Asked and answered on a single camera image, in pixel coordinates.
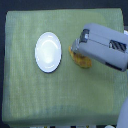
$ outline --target green tablecloth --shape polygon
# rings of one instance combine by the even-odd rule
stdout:
[[[128,94],[127,75],[92,60],[82,69],[68,46],[94,22],[123,32],[120,9],[11,11],[6,17],[3,121],[10,126],[115,124]],[[62,60],[42,72],[35,46],[44,32],[56,34]]]

